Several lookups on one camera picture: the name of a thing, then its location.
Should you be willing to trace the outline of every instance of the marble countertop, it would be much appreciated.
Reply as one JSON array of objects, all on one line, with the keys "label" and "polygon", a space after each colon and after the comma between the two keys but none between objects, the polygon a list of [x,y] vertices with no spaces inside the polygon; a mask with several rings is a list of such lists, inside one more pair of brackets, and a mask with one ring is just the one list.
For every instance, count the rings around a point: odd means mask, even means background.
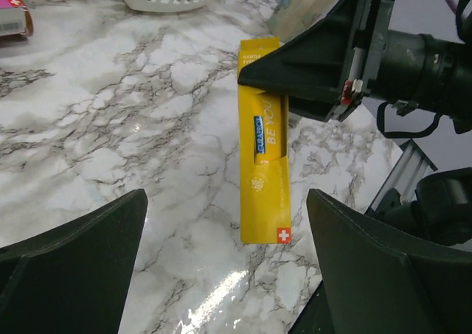
[{"label": "marble countertop", "polygon": [[321,280],[305,198],[364,210],[400,156],[360,107],[291,126],[290,245],[239,235],[236,58],[272,0],[181,15],[121,0],[25,0],[0,50],[0,246],[144,188],[149,209],[120,332],[286,333]]}]

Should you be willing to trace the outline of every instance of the gray background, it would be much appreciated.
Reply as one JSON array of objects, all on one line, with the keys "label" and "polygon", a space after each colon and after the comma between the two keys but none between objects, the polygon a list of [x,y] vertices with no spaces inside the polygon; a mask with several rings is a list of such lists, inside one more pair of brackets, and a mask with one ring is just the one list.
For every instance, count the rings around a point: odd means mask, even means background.
[{"label": "gray background", "polygon": [[[459,42],[454,15],[444,0],[397,0],[390,29],[414,34],[428,33],[438,39]],[[365,99],[364,104],[376,115],[378,101]],[[421,131],[431,124],[433,116],[431,113],[415,111],[401,118],[390,110],[387,112],[386,129]],[[472,132],[456,135],[452,121],[446,116],[432,135],[415,141],[440,170],[472,166]]]}]

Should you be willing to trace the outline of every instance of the black cylinder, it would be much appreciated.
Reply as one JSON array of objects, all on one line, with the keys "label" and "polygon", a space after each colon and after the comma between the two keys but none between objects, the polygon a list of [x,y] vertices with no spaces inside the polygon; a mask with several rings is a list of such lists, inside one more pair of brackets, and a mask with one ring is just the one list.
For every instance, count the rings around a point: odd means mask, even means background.
[{"label": "black cylinder", "polygon": [[388,31],[372,97],[415,102],[426,111],[472,121],[472,48]]}]

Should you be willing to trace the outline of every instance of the yellow box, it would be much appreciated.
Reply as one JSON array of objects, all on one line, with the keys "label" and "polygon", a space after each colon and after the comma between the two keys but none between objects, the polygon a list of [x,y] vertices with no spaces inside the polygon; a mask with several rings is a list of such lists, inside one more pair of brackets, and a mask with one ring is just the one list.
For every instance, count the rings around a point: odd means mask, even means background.
[{"label": "yellow box", "polygon": [[[237,71],[280,46],[278,38],[241,42]],[[288,97],[238,86],[241,240],[291,241]]]}]

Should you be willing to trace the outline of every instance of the blue label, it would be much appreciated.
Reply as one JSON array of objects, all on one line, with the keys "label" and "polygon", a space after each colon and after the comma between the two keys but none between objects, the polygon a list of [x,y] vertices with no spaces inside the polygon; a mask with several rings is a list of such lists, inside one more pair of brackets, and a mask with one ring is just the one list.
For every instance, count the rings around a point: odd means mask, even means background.
[{"label": "blue label", "polygon": [[256,153],[266,153],[264,119],[260,115],[254,117],[254,130],[256,132]]}]

